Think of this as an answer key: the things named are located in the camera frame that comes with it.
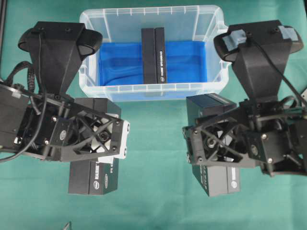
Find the white label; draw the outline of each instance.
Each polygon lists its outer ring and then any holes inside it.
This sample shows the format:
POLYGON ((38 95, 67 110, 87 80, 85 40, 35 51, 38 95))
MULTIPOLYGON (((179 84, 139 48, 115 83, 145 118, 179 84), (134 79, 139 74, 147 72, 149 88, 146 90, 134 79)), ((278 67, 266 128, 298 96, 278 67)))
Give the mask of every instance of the white label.
POLYGON ((236 168, 231 167, 231 174, 232 174, 232 180, 235 181, 236 180, 236 168))
POLYGON ((107 174, 105 174, 105 188, 107 189, 107 183, 108 183, 108 177, 107 174))
POLYGON ((201 168, 201 184, 203 184, 203 178, 202 178, 202 167, 200 166, 201 168))
POLYGON ((163 52, 160 51, 160 71, 161 71, 161 82, 164 82, 165 79, 163 78, 164 71, 163 71, 163 52))
POLYGON ((97 164, 95 167, 95 180, 99 179, 99 165, 97 164))
POLYGON ((99 188, 99 182, 98 181, 94 181, 94 189, 98 189, 99 188))
POLYGON ((113 164, 111 164, 110 173, 113 173, 113 164))
POLYGON ((232 181, 232 182, 231 182, 231 186, 232 186, 233 188, 236 188, 236 187, 238 186, 238 184, 237 184, 235 181, 232 181))
POLYGON ((60 139, 60 140, 64 140, 65 137, 66 137, 66 131, 63 130, 63 131, 60 133, 60 135, 59 135, 59 139, 60 139))

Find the gray tape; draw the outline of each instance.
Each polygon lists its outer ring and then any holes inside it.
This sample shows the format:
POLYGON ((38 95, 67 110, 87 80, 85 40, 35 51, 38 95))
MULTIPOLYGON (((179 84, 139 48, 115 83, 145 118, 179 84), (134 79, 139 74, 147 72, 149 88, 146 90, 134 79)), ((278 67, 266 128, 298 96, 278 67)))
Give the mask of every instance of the gray tape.
POLYGON ((234 30, 230 35, 223 37, 228 51, 236 49, 239 44, 246 42, 246 35, 244 30, 234 30))
POLYGON ((283 39, 290 38, 292 41, 298 41, 297 34, 293 28, 286 28, 283 25, 279 25, 278 28, 282 33, 283 39))

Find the black cable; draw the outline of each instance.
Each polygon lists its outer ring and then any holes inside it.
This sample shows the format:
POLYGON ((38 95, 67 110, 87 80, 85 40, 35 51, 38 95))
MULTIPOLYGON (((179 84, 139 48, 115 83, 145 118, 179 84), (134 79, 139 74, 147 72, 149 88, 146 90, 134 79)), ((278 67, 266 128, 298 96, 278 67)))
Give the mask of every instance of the black cable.
POLYGON ((32 108, 34 109, 36 115, 40 115, 41 112, 39 111, 39 109, 38 109, 38 107, 37 107, 37 105, 36 105, 36 103, 34 101, 33 96, 30 96, 30 101, 31 101, 32 108))
POLYGON ((307 107, 307 102, 305 99, 296 91, 294 86, 290 83, 290 81, 279 71, 279 69, 274 65, 269 55, 265 52, 265 50, 261 47, 261 45, 256 42, 252 37, 249 37, 250 41, 255 44, 255 46, 260 50, 265 59, 268 61, 269 65, 281 76, 282 80, 287 84, 287 86, 291 89, 291 91, 295 94, 295 96, 307 107))
POLYGON ((283 109, 284 105, 287 104, 288 102, 293 101, 292 105, 290 106, 290 108, 296 108, 298 106, 298 100, 296 97, 294 96, 287 96, 285 98, 283 98, 281 101, 279 101, 274 107, 273 110, 276 109, 283 109))
POLYGON ((32 64, 28 61, 22 61, 22 62, 18 63, 15 66, 15 68, 12 70, 12 72, 9 74, 7 79, 4 81, 4 84, 7 85, 7 86, 11 86, 13 84, 13 79, 14 79, 14 76, 16 75, 16 73, 18 73, 19 71, 21 71, 25 68, 32 68, 32 64))
POLYGON ((38 51, 38 84, 40 84, 40 88, 42 89, 42 95, 43 95, 43 99, 44 99, 44 103, 43 103, 43 109, 42 109, 42 113, 39 116, 39 120, 38 120, 38 124, 36 127, 36 130, 31 138, 31 140, 28 142, 28 144, 26 144, 26 146, 24 146, 18 153, 16 153, 15 155, 6 157, 6 158, 2 158, 0 159, 0 163, 2 162, 6 162, 6 161, 10 161, 15 159, 16 157, 20 156, 21 154, 23 154, 24 152, 27 151, 27 149, 32 145, 32 143, 34 143, 35 139, 37 138, 39 131, 42 127, 43 124, 43 120, 44 120, 44 116, 45 116, 45 112, 46 112, 46 106, 47 106, 47 95, 46 95, 46 86, 43 82, 43 79, 41 78, 41 52, 42 52, 42 39, 41 39, 41 34, 38 35, 39 37, 39 51, 38 51))
POLYGON ((34 92, 35 90, 35 75, 34 75, 34 68, 28 68, 27 73, 27 83, 28 83, 28 91, 34 92))

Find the wire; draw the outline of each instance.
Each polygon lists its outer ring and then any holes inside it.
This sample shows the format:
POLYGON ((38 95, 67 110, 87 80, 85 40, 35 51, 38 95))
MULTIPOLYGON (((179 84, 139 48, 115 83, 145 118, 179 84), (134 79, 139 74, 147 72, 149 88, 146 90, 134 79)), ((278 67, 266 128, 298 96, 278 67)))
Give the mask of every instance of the wire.
POLYGON ((294 86, 290 83, 290 81, 279 71, 279 69, 274 65, 272 60, 270 59, 269 55, 265 52, 265 50, 262 48, 262 46, 256 42, 252 37, 249 38, 252 43, 255 44, 255 46, 260 50, 260 52, 263 54, 265 59, 267 59, 269 65, 281 76, 282 80, 287 84, 287 86, 291 89, 291 91, 295 94, 295 96, 307 107, 307 102, 305 99, 296 91, 294 86))
POLYGON ((26 144, 26 146, 24 146, 18 153, 16 153, 15 155, 6 157, 6 158, 2 158, 0 159, 0 163, 2 162, 6 162, 6 161, 11 161, 13 159, 15 159, 16 157, 22 155, 24 152, 26 152, 28 150, 28 148, 34 143, 35 139, 37 138, 39 131, 42 127, 43 124, 43 120, 44 120, 44 116, 45 116, 45 112, 46 112, 46 106, 47 106, 47 95, 46 95, 46 86, 43 82, 43 79, 41 78, 41 52, 42 52, 42 39, 41 39, 41 34, 38 34, 38 38, 39 38, 39 50, 38 50, 38 84, 40 84, 40 87, 42 89, 42 95, 43 95, 43 109, 41 112, 41 115, 39 116, 39 120, 38 120, 38 124, 36 127, 36 130, 31 138, 31 140, 28 142, 28 144, 26 144))

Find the robotic arm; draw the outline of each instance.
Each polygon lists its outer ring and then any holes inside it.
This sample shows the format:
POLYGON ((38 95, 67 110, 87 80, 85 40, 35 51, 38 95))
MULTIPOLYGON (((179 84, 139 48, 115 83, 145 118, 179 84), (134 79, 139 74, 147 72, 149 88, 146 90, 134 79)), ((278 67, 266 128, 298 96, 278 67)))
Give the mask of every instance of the robotic arm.
MULTIPOLYGON (((23 154, 112 166, 116 159, 126 158, 130 125, 120 119, 120 108, 108 99, 75 100, 66 94, 82 61, 101 43, 102 35, 83 23, 38 22, 22 35, 18 47, 30 53, 32 64, 21 62, 0 82, 0 151, 13 153, 0 162, 23 154), (27 90, 13 84, 14 75, 24 68, 27 90)), ((79 169, 72 166, 74 176, 79 169)))
POLYGON ((299 34, 279 21, 238 24, 214 38, 214 45, 222 60, 232 62, 249 100, 227 112, 203 114, 184 127, 188 161, 208 167, 260 166, 270 176, 307 175, 307 116, 299 102, 306 101, 283 75, 289 54, 303 48, 299 34), (295 97, 278 101, 282 80, 295 97))

